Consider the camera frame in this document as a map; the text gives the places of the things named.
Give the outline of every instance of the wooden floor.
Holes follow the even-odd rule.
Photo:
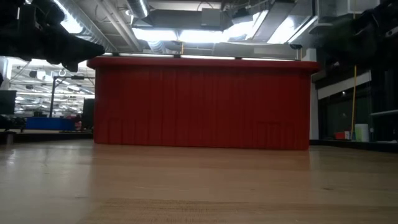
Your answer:
[[[0,223],[398,223],[398,154],[0,146]]]

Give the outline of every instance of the black monitor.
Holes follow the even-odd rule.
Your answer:
[[[0,114],[14,114],[17,91],[0,90]]]

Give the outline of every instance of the blue counter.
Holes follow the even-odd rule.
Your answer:
[[[26,129],[74,131],[75,123],[66,118],[27,118]]]

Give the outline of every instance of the light fixture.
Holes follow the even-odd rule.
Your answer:
[[[51,96],[51,93],[29,93],[29,92],[17,92],[18,95],[40,95],[40,96]],[[73,93],[54,93],[54,96],[76,96],[87,99],[94,99],[95,95],[89,94],[73,94]]]
[[[220,43],[223,40],[222,31],[184,30],[179,40],[187,43]]]
[[[45,70],[38,70],[37,71],[37,78],[39,80],[44,80],[46,76]]]
[[[80,88],[77,86],[69,85],[68,88],[71,90],[80,91]]]
[[[283,23],[275,30],[274,34],[268,40],[268,44],[284,44],[294,34],[294,21],[288,16]]]
[[[132,28],[137,39],[145,41],[177,40],[174,30]]]
[[[294,60],[289,59],[277,59],[277,58],[242,58],[242,60],[265,60],[265,61],[276,61],[276,62],[291,62]]]
[[[174,55],[164,55],[164,54],[119,54],[122,57],[161,57],[161,58],[172,58]]]
[[[68,83],[68,82],[65,81],[65,80],[59,80],[59,79],[57,79],[57,82],[59,82],[60,84],[62,83],[62,84],[70,85],[70,83]]]
[[[246,40],[248,39],[252,39],[254,37],[254,35],[257,33],[257,31],[259,30],[262,22],[264,21],[264,19],[266,18],[268,14],[268,10],[264,10],[262,12],[258,12],[255,15],[253,15],[253,20],[255,21],[253,24],[253,27],[251,29],[250,32],[248,32],[247,36],[246,36]]]
[[[61,22],[61,25],[70,33],[70,34],[79,34],[83,31],[82,26],[77,22],[76,19],[67,11],[67,9],[58,1],[53,0],[58,7],[65,14],[65,20]]]
[[[202,56],[202,55],[181,55],[181,58],[195,58],[195,59],[222,59],[234,60],[234,57],[217,57],[217,56]]]
[[[306,31],[315,21],[318,20],[318,16],[314,16],[303,28],[301,28],[292,38],[290,38],[287,42],[292,43],[298,37],[300,37],[304,31]]]

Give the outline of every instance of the cable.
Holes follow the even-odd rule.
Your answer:
[[[356,19],[355,16],[355,9],[356,9],[356,0],[354,0],[354,19]],[[353,110],[352,110],[352,116],[351,116],[351,136],[350,139],[353,140],[353,134],[354,134],[354,120],[355,120],[355,98],[356,98],[356,74],[357,74],[357,66],[355,65],[354,67],[354,94],[353,94]]]
[[[199,7],[203,4],[203,3],[207,3],[212,9],[214,9],[214,7],[208,2],[208,1],[201,1],[197,7],[197,11],[199,11]]]

